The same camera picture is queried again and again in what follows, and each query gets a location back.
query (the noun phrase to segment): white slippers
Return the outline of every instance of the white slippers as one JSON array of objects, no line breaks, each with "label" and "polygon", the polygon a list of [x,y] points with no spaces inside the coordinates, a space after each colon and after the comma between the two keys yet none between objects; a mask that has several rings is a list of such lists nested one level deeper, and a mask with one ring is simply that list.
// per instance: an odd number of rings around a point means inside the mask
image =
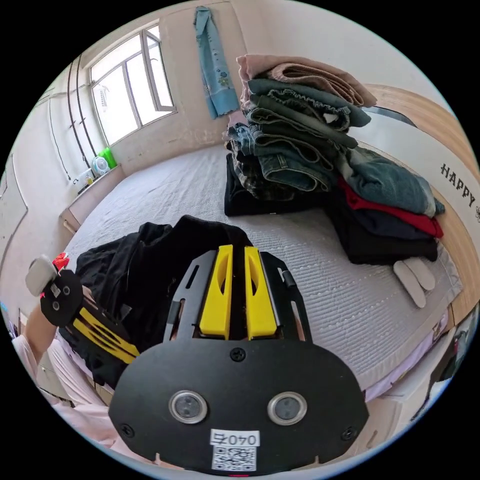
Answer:
[{"label": "white slippers", "polygon": [[424,290],[430,291],[435,288],[434,274],[420,258],[412,257],[404,260],[403,262],[412,271],[418,280],[418,283],[423,287]]},{"label": "white slippers", "polygon": [[427,265],[420,258],[409,258],[395,262],[393,271],[417,307],[425,307],[427,298],[423,289],[435,288],[435,277]]}]

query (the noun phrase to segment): person's arm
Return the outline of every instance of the person's arm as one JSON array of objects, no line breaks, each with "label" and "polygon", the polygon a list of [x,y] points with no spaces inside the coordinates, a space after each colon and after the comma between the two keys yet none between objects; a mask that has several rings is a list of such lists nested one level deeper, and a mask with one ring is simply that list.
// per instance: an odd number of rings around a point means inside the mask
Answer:
[{"label": "person's arm", "polygon": [[[93,301],[92,292],[88,288],[83,287],[83,294]],[[47,320],[38,304],[28,317],[24,332],[37,363],[54,341],[56,331],[57,327]]]}]

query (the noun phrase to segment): small fan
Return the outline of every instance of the small fan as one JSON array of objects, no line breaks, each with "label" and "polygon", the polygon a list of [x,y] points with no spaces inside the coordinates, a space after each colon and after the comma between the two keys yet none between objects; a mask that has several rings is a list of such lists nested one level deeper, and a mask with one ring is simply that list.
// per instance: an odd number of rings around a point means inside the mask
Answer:
[{"label": "small fan", "polygon": [[110,170],[110,167],[102,156],[96,156],[91,162],[91,169],[96,177],[101,177]]}]

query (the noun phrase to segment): red shirt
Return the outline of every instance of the red shirt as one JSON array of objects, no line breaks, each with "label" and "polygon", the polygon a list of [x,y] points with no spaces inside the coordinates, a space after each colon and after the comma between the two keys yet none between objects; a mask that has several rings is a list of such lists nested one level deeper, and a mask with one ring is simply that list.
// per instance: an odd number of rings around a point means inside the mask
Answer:
[{"label": "red shirt", "polygon": [[426,215],[419,215],[411,211],[402,210],[401,208],[364,200],[350,187],[343,177],[338,178],[338,186],[345,192],[346,201],[353,210],[379,210],[380,212],[393,215],[433,237],[441,239],[444,236],[442,227],[435,218],[429,218]]}]

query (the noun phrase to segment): red object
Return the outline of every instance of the red object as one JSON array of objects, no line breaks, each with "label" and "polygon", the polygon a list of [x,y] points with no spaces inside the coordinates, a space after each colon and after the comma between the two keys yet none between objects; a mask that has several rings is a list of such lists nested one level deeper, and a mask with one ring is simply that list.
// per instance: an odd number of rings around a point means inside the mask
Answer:
[{"label": "red object", "polygon": [[[63,270],[68,264],[69,264],[69,254],[68,253],[65,253],[65,252],[62,252],[60,255],[57,255],[52,263],[53,265],[55,265],[55,268],[60,271],[60,270]],[[45,296],[44,293],[42,293],[40,295],[40,298],[43,298]]]},{"label": "red object", "polygon": [[442,227],[435,218],[429,218],[426,215],[419,215],[411,211],[402,210],[401,208],[395,208],[394,206],[382,205],[381,203],[365,200],[360,197],[342,177],[338,178],[338,186],[345,192],[346,201],[353,210],[366,209],[386,212],[433,237],[441,239],[444,236]]}]

